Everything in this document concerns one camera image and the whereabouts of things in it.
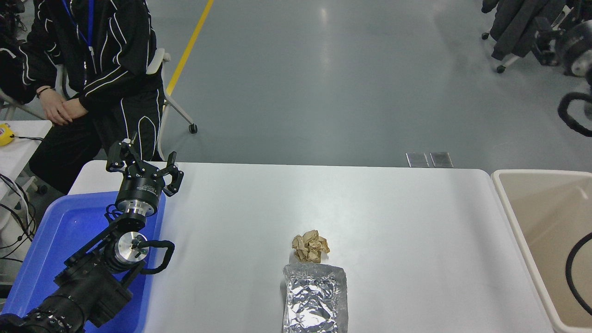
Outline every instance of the black jacket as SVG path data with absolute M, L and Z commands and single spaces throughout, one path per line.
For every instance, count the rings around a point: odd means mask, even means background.
M 526 56 L 535 42 L 534 18 L 555 21 L 565 0 L 483 0 L 481 11 L 490 12 L 496 6 L 490 34 L 497 43 L 491 56 L 502 60 L 510 53 Z
M 53 87 L 55 65 L 64 64 L 70 87 L 79 92 L 77 97 L 90 113 L 162 87 L 160 72 L 146 75 L 156 50 L 156 35 L 144 0 L 95 0 L 90 41 L 94 57 L 78 33 L 88 38 L 88 0 L 66 3 L 72 17 L 61 0 L 34 0 L 35 20 L 27 42 L 20 47 L 25 85 Z

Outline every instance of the table surface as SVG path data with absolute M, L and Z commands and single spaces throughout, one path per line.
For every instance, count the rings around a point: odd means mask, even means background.
M 323 263 L 347 274 L 350 332 L 553 332 L 483 171 L 179 168 L 161 231 L 176 250 L 154 277 L 145 332 L 280 333 L 282 268 L 311 229 L 328 239 Z M 93 161 L 70 193 L 120 183 Z
M 11 130 L 17 136 L 45 137 L 52 127 L 49 120 L 7 120 Z M 6 146 L 0 146 L 0 173 L 12 180 L 16 180 L 25 167 L 39 141 L 15 138 Z M 6 194 L 8 187 L 0 182 L 0 199 Z

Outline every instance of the crumpled paper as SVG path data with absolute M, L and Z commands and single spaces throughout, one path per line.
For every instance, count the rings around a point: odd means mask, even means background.
M 321 263 L 321 252 L 329 253 L 331 250 L 327 240 L 318 235 L 317 230 L 304 233 L 303 236 L 296 235 L 292 240 L 292 248 L 295 249 L 294 256 L 300 262 Z

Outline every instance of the foil package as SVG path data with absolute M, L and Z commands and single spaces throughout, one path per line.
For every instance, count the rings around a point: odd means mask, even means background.
M 340 267 L 295 263 L 284 267 L 284 333 L 347 333 L 348 285 Z

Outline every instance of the gray floor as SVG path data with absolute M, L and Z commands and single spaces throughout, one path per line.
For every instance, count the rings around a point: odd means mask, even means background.
M 148 3 L 170 77 L 206 0 Z M 556 115 L 585 81 L 532 55 L 495 73 L 480 8 L 215 0 L 172 94 L 200 131 L 172 114 L 163 146 L 192 162 L 406 167 L 406 152 L 449 152 L 457 168 L 591 171 L 592 139 Z

